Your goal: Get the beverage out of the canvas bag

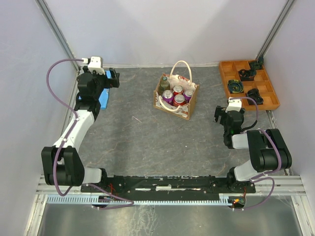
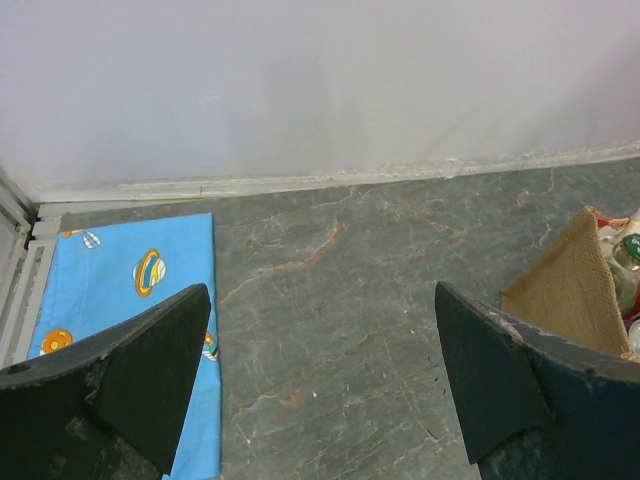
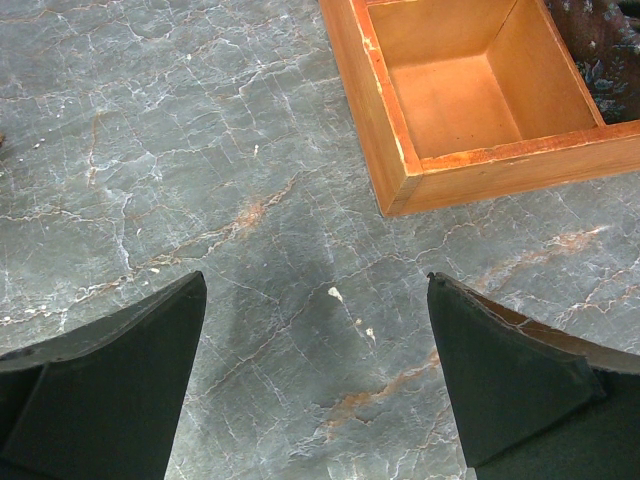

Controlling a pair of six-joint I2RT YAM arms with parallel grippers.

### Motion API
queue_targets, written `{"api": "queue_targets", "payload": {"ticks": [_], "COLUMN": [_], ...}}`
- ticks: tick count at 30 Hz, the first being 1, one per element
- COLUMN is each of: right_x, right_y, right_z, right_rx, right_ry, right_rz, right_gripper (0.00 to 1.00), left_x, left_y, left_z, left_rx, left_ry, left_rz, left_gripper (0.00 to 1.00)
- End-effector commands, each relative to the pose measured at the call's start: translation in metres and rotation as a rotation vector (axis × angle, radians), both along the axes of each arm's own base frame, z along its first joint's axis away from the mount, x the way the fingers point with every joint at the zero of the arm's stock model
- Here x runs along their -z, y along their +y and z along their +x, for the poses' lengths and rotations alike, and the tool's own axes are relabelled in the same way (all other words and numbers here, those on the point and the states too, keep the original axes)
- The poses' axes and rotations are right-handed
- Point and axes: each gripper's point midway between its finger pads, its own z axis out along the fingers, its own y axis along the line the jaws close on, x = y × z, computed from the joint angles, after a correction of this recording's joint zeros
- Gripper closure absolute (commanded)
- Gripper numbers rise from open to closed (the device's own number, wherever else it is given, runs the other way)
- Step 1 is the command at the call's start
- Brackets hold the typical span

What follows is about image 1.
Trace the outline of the green cap glass soda bottle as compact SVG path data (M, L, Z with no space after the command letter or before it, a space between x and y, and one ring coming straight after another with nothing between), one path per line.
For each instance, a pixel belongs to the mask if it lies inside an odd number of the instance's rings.
M162 95L166 90L170 90L170 82L166 76L162 76L157 92L159 95Z

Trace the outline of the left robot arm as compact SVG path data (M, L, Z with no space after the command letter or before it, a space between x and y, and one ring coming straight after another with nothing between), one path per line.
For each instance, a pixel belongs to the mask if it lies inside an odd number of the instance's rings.
M99 98L104 90L119 87L119 77L114 68L98 74L95 71L90 72L87 66L83 67L83 73L77 77L75 106L70 109L73 113L72 120L61 137L51 147L44 147L41 152L47 185L60 188L92 183L92 187L99 192L108 188L106 171L103 168L84 167L78 151L100 112Z

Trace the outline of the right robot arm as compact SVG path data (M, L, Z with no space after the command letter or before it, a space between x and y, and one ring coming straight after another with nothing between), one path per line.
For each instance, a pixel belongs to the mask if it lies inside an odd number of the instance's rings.
M292 157L278 129L249 130L242 128L245 109L228 110L217 106L215 122L223 126L223 142L229 149L247 149L249 160L229 170L224 184L231 192L253 186L252 180L288 169Z

